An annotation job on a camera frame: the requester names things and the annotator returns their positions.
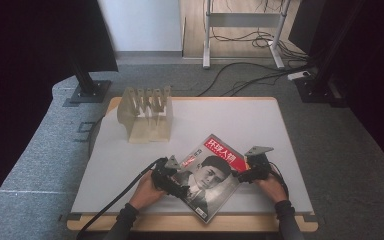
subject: human hand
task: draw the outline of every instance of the human hand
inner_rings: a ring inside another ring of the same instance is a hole
[[[130,205],[137,210],[154,204],[167,194],[167,192],[155,188],[151,174],[152,170],[149,170],[142,176],[135,193],[129,201]]]
[[[257,184],[257,186],[259,186],[275,204],[283,200],[288,200],[282,185],[271,173],[266,180],[258,179],[253,182]]]

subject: metal stand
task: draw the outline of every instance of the metal stand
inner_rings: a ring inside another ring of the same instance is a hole
[[[333,66],[336,64],[339,48],[343,44],[349,29],[360,13],[365,0],[359,0],[344,26],[335,35],[334,41],[328,49],[317,76],[313,80],[295,80],[301,100],[305,103],[330,103],[332,107],[346,107],[346,100],[335,85]]]
[[[203,67],[210,68],[210,27],[264,27],[276,28],[273,41],[269,41],[270,51],[279,69],[285,67],[277,50],[280,34],[287,16],[290,0],[284,2],[281,13],[211,13],[211,0],[207,0]]]
[[[93,81],[76,56],[69,52],[71,67],[79,85],[71,98],[66,99],[64,107],[77,107],[80,103],[101,103],[111,85],[109,80]]]

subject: white table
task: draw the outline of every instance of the white table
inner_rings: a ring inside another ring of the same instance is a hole
[[[113,99],[102,120],[91,159],[73,204],[68,227],[81,229],[86,222],[154,160],[175,155],[180,162],[211,133],[239,153],[252,146],[273,147],[269,161],[282,172],[302,231],[315,231],[313,214],[285,125],[274,98],[173,98],[174,120],[169,142],[131,144],[117,121],[121,98]],[[115,216],[130,199],[128,194],[111,207],[90,230],[108,230]],[[276,231],[273,203],[254,184],[243,183],[205,225],[186,205],[173,196],[144,210],[133,230],[142,231]]]

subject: person's arm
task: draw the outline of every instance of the person's arm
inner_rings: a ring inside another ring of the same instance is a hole
[[[126,203],[125,207],[121,209],[120,214],[117,216],[117,221],[104,240],[125,240],[129,235],[130,229],[136,220],[136,216],[139,214],[139,210],[148,207],[167,193],[161,190],[157,190],[152,182],[152,171],[148,171],[136,188],[135,193],[130,199],[129,203]]]
[[[277,179],[269,174],[266,180],[254,180],[254,183],[257,184],[275,204],[277,219],[279,220],[279,232],[283,239],[303,240],[304,236],[295,221],[295,209],[292,207],[285,190]]]

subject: white wall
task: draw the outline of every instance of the white wall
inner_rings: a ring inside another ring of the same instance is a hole
[[[98,0],[114,51],[181,51],[179,0]]]

